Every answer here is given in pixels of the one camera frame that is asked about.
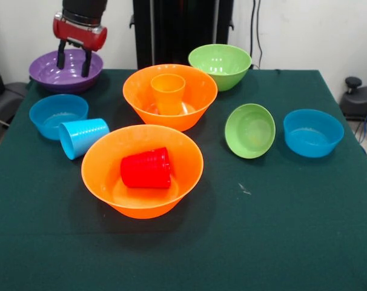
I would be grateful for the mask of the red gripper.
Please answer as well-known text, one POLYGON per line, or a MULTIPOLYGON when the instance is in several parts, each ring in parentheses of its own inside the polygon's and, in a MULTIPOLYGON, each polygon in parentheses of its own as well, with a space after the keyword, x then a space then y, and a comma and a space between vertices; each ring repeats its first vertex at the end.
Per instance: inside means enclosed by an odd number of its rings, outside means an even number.
POLYGON ((91 51, 100 50, 105 44, 108 30, 104 26, 84 26, 71 22, 62 12, 57 12, 53 19, 53 33, 60 40, 57 55, 57 68, 65 65, 65 46, 70 43, 75 47, 82 47, 85 61, 82 65, 81 76, 87 78, 90 71, 91 51))

